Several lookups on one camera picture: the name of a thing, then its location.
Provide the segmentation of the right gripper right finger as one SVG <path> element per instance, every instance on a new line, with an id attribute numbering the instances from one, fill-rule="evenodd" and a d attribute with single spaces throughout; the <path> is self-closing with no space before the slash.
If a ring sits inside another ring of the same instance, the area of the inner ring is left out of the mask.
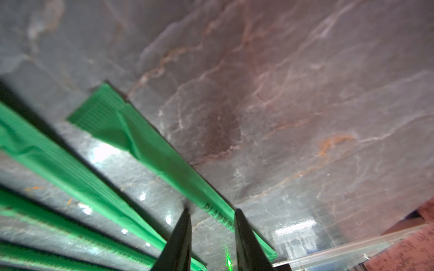
<path id="1" fill-rule="evenodd" d="M 237 264 L 240 271 L 273 271 L 241 209 L 235 211 Z"/>

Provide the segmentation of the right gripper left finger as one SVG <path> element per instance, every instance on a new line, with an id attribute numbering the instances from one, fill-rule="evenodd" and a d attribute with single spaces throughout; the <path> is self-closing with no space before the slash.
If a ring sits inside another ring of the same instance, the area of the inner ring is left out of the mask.
<path id="1" fill-rule="evenodd" d="M 170 239 L 152 271 L 189 271 L 191 269 L 192 224 L 189 210 L 180 216 Z"/>

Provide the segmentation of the green straw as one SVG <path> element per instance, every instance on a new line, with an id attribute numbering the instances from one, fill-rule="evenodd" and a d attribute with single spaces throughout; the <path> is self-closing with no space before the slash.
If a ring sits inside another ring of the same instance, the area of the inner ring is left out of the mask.
<path id="1" fill-rule="evenodd" d="M 80 240 L 87 245 L 102 249 L 105 252 L 115 254 L 145 267 L 151 268 L 157 262 L 154 257 L 117 243 L 92 229 L 61 216 L 40 204 L 33 203 L 3 187 L 1 188 L 1 216 L 13 217 L 28 224 L 38 225 L 57 234 L 65 234 L 71 239 Z"/>
<path id="2" fill-rule="evenodd" d="M 114 269 L 105 266 L 81 262 L 4 242 L 1 242 L 1 261 L 10 264 L 47 268 L 54 271 L 114 271 Z"/>
<path id="3" fill-rule="evenodd" d="M 1 150 L 122 228 L 163 251 L 164 240 L 122 197 L 24 117 L 1 104 Z M 191 270 L 206 267 L 191 257 Z"/>
<path id="4" fill-rule="evenodd" d="M 130 153 L 225 228 L 236 230 L 231 205 L 110 84 L 101 84 L 67 120 Z"/>

